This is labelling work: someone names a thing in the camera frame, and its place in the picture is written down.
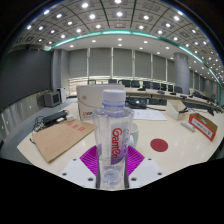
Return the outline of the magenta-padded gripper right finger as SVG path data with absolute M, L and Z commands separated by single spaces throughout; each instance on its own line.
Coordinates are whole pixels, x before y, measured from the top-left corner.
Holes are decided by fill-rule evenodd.
M 144 157 L 131 146 L 128 147 L 126 172 L 130 189 L 143 187 L 164 176 L 153 159 Z

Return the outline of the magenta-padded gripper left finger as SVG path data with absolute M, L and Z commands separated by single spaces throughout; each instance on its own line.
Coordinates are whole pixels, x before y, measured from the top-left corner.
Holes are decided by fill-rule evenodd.
M 98 173 L 98 156 L 95 146 L 80 158 L 73 158 L 60 173 L 60 177 L 84 188 L 95 189 Z

